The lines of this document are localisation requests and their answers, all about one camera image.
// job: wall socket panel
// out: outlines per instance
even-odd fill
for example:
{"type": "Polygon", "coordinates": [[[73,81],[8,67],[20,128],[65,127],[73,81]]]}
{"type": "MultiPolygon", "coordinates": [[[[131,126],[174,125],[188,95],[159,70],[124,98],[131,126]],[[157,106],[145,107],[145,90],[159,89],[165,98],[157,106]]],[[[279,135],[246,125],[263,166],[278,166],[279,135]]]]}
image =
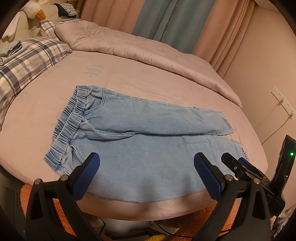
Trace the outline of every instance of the wall socket panel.
{"type": "Polygon", "coordinates": [[[274,97],[280,102],[283,98],[285,99],[284,102],[281,104],[283,106],[283,108],[286,110],[286,112],[288,113],[288,115],[291,114],[295,114],[294,109],[292,108],[292,106],[290,105],[290,103],[288,102],[288,100],[286,99],[286,97],[284,97],[281,92],[279,92],[279,90],[277,88],[273,88],[273,90],[271,91],[271,93],[274,95],[274,97]]]}

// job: purple label patch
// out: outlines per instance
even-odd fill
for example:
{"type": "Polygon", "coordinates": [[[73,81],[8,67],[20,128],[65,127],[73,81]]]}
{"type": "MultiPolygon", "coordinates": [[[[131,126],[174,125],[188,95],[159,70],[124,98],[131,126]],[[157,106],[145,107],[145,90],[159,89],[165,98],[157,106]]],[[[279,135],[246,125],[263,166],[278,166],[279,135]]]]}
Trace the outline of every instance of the purple label patch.
{"type": "Polygon", "coordinates": [[[232,129],[231,125],[229,124],[229,122],[225,119],[225,118],[222,118],[223,121],[227,124],[227,126],[229,127],[229,129],[232,129]]]}
{"type": "Polygon", "coordinates": [[[243,154],[243,158],[245,158],[247,161],[249,161],[247,153],[245,152],[245,150],[243,148],[242,149],[242,154],[243,154]]]}

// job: mattress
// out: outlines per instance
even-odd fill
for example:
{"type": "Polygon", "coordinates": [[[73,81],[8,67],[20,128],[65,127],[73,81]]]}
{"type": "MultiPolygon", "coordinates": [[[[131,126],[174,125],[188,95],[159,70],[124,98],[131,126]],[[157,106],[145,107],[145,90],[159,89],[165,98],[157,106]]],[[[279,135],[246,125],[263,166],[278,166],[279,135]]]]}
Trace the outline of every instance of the mattress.
{"type": "MultiPolygon", "coordinates": [[[[221,111],[242,143],[249,162],[262,172],[267,160],[242,110],[220,94],[180,75],[139,61],[103,53],[73,51],[38,76],[11,104],[0,133],[0,164],[23,182],[59,178],[43,160],[63,108],[77,85],[96,85],[125,95],[186,107],[221,111]]],[[[78,202],[82,211],[120,220],[157,220],[195,212],[214,201],[207,191],[152,203],[106,200],[91,194],[78,202]]]]}

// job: metal screw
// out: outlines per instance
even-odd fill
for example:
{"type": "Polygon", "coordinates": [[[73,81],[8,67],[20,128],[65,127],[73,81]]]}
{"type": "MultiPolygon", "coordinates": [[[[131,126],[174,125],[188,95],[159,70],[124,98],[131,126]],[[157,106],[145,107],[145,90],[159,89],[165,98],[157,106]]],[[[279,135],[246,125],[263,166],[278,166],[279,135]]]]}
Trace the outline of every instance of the metal screw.
{"type": "Polygon", "coordinates": [[[40,184],[40,183],[41,183],[41,179],[39,179],[39,178],[36,179],[34,183],[35,183],[36,185],[40,184]]]}
{"type": "Polygon", "coordinates": [[[62,176],[61,176],[61,180],[62,180],[62,181],[67,181],[68,178],[69,178],[68,175],[62,175],[62,176]]]}
{"type": "Polygon", "coordinates": [[[232,181],[233,180],[233,176],[231,176],[231,175],[225,175],[225,179],[227,180],[227,181],[232,181]]]}
{"type": "Polygon", "coordinates": [[[258,178],[254,178],[253,181],[254,181],[254,183],[256,183],[256,184],[259,184],[259,183],[260,183],[260,180],[259,180],[258,178]]]}

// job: elastic waistband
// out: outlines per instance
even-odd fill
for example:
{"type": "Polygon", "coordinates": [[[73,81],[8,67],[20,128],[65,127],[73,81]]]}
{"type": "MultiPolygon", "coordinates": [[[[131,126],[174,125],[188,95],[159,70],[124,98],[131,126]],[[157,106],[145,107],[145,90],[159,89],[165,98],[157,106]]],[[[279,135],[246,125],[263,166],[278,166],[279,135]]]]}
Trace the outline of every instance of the elastic waistband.
{"type": "Polygon", "coordinates": [[[52,144],[44,160],[55,171],[58,171],[69,143],[78,131],[84,120],[83,113],[86,108],[86,97],[89,91],[86,86],[77,86],[63,110],[52,135],[52,144]]]}

